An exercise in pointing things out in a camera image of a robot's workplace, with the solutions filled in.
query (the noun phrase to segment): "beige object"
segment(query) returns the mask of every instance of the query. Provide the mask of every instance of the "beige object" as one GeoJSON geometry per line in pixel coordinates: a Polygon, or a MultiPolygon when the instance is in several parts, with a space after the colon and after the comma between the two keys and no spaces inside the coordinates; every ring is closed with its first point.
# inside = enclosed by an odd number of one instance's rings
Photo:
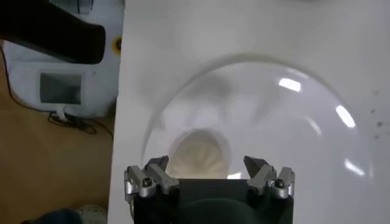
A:
{"type": "Polygon", "coordinates": [[[229,163],[222,145],[209,131],[185,133],[172,146],[166,171],[176,178],[225,179],[229,163]]]}

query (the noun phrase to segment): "screw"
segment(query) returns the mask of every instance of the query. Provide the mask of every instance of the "screw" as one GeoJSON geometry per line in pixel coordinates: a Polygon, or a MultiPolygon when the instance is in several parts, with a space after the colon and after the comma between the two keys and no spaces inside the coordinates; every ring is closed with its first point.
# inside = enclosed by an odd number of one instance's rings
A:
{"type": "Polygon", "coordinates": [[[152,185],[153,181],[150,177],[147,177],[142,180],[142,187],[150,187],[152,185]]]}
{"type": "Polygon", "coordinates": [[[275,187],[285,188],[285,182],[282,179],[276,179],[275,180],[275,187]]]}

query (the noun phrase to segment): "transparent bowl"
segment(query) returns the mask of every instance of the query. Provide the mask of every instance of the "transparent bowl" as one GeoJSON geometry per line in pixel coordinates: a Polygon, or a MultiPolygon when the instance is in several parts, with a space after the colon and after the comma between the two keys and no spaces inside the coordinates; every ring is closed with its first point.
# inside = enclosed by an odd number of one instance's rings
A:
{"type": "Polygon", "coordinates": [[[246,155],[291,167],[294,223],[368,222],[372,162],[353,117],[318,79],[278,63],[232,62],[196,77],[159,114],[143,163],[162,155],[182,178],[249,178],[246,155]],[[188,138],[199,132],[211,137],[188,138]]]}

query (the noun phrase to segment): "yellow sticker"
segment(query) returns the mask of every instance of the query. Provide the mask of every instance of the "yellow sticker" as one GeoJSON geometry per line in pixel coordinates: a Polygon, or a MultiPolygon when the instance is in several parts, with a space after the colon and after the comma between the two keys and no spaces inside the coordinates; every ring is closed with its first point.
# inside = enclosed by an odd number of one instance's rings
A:
{"type": "Polygon", "coordinates": [[[114,41],[112,41],[112,49],[115,54],[121,55],[121,48],[122,48],[122,37],[115,38],[114,41]]]}

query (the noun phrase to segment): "white table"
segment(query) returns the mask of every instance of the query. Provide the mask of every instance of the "white table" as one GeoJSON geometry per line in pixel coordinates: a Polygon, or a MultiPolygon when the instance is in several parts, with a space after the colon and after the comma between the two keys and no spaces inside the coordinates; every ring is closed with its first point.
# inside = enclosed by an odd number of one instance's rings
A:
{"type": "Polygon", "coordinates": [[[123,171],[140,165],[154,112],[200,65],[237,52],[313,71],[338,94],[372,155],[372,223],[390,220],[389,12],[387,0],[127,1],[108,222],[132,222],[123,171]]]}

